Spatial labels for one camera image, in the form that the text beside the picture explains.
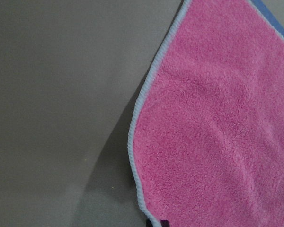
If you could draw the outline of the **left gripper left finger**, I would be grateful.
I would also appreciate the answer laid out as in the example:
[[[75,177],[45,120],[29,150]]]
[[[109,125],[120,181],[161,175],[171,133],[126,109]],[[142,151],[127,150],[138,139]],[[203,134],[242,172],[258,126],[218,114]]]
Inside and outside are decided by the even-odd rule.
[[[150,227],[150,220],[146,220],[146,223],[145,223],[146,227]]]

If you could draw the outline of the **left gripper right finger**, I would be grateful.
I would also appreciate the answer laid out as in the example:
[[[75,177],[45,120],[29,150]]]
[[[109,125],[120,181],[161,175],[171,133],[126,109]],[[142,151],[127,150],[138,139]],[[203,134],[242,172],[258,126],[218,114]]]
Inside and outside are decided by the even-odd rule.
[[[160,223],[161,223],[162,227],[169,227],[169,221],[168,220],[161,220]]]

